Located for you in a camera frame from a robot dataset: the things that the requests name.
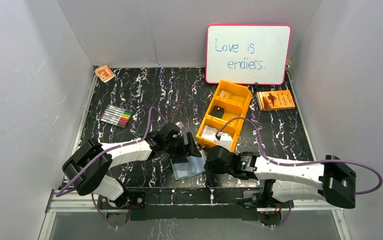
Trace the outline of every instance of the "black table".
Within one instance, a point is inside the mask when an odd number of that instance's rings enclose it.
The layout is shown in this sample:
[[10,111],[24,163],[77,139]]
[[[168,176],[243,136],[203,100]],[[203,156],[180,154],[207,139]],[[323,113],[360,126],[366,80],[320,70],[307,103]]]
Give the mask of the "black table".
[[[174,123],[182,122],[193,136],[209,106],[217,85],[205,82],[205,68],[114,68],[116,79],[97,80],[79,144],[89,138],[102,143],[120,143],[141,138],[146,130],[149,107],[154,106]],[[288,76],[282,85],[258,86],[258,91],[291,89]],[[108,104],[130,109],[133,119],[126,128],[100,122]],[[275,158],[312,161],[312,153],[298,108],[259,111],[252,98],[248,119],[258,127],[266,154]],[[152,129],[164,121],[152,114]],[[236,150],[257,152],[257,137],[250,124],[244,124]],[[221,204],[233,203],[243,188],[261,189],[257,180],[240,180],[230,175],[206,175],[176,181],[167,155],[113,167],[107,175],[117,178],[132,190],[147,192],[147,204]]]

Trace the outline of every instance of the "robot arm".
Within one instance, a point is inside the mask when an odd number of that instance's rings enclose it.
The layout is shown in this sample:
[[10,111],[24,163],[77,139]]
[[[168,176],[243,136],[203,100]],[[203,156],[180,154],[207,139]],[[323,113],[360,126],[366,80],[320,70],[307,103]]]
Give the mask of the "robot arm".
[[173,163],[187,162],[188,156],[201,157],[192,133],[181,135],[176,124],[168,122],[160,131],[149,133],[145,139],[136,139],[121,143],[98,143],[95,139],[86,141],[62,167],[63,172],[72,180],[99,153],[121,145],[100,156],[79,178],[73,186],[80,196],[90,193],[108,198],[117,207],[128,202],[127,188],[122,182],[106,175],[108,169],[130,162],[147,161],[168,153]]
[[263,192],[250,199],[254,206],[290,200],[324,200],[340,208],[355,207],[356,173],[346,164],[293,166],[299,162],[280,158],[271,160],[257,152],[235,154],[215,146],[207,154],[205,169],[208,173],[228,173],[242,180],[265,180]]

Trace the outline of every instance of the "colored marker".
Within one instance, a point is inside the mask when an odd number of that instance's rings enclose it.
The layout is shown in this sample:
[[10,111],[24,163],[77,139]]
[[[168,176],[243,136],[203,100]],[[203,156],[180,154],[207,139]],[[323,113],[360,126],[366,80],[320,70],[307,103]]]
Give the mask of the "colored marker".
[[115,106],[112,106],[112,105],[108,105],[108,108],[113,109],[113,110],[116,110],[116,111],[126,111],[126,112],[128,112],[128,113],[133,113],[131,110],[124,109],[124,108],[119,108],[119,107],[115,107]]
[[124,120],[128,120],[129,119],[129,117],[125,117],[123,115],[114,114],[114,113],[111,113],[111,112],[104,112],[103,115],[110,116],[110,117],[116,118],[116,119],[124,119]]
[[106,119],[106,118],[101,118],[100,119],[102,122],[105,122],[105,123],[108,123],[108,124],[112,124],[112,125],[115,125],[115,126],[118,126],[118,127],[122,127],[122,125],[119,125],[116,121],[114,120],[110,120],[110,119]]
[[119,123],[124,123],[124,124],[126,124],[128,122],[128,119],[126,119],[126,118],[122,118],[122,117],[119,117],[119,116],[114,116],[114,115],[107,114],[107,113],[103,114],[102,117],[110,118],[110,119],[112,119],[114,121],[117,121]]
[[110,112],[110,113],[118,114],[120,116],[122,116],[122,115],[131,116],[132,115],[131,113],[126,112],[126,111],[116,111],[116,110],[112,110],[112,109],[109,109],[109,108],[107,108],[105,110],[105,112]]
[[131,112],[130,110],[127,110],[127,109],[118,109],[118,108],[114,108],[114,107],[107,107],[106,110],[111,110],[113,112],[117,112],[117,113],[120,113],[120,114],[123,114],[123,113],[127,113],[129,115],[131,115],[133,112]]

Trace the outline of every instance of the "whiteboard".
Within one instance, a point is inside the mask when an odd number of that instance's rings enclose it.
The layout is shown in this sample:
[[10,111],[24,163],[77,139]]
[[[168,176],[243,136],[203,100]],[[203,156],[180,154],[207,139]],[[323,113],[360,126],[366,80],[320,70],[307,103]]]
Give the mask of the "whiteboard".
[[209,25],[206,82],[282,84],[291,33],[289,25]]

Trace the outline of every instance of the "black marble surface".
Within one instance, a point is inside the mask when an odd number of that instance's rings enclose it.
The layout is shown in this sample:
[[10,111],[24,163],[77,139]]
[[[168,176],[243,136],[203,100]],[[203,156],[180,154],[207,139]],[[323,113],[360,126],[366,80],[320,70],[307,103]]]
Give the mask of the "black marble surface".
[[[174,123],[183,122],[185,131],[193,136],[199,129],[217,85],[205,82],[205,68],[114,68],[116,79],[107,83],[97,80],[79,146],[85,139],[96,138],[101,143],[120,143],[141,138],[146,131],[149,107],[154,106]],[[258,90],[291,89],[289,79],[282,85],[258,86]],[[133,111],[126,128],[100,122],[108,104]],[[268,156],[290,160],[312,161],[313,157],[302,125],[298,108],[259,111],[252,98],[248,119],[258,127]],[[163,120],[154,112],[151,129],[160,129]],[[236,151],[257,152],[256,132],[244,124]],[[228,174],[189,177],[176,181],[167,155],[113,167],[109,176],[123,181],[127,187],[148,188],[251,188],[260,187],[257,180],[240,180]]]

